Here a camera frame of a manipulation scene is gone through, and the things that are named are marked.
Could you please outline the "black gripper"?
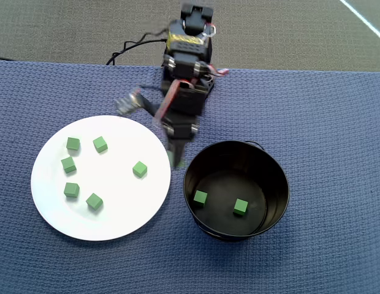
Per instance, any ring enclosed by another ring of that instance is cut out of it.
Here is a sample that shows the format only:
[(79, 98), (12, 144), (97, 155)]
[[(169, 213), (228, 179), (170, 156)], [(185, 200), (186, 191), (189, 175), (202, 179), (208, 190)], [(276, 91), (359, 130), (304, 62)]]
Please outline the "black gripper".
[(199, 117), (208, 98), (204, 81), (163, 81), (162, 101), (154, 105), (153, 116), (170, 142), (172, 167), (180, 165), (187, 142), (199, 131)]

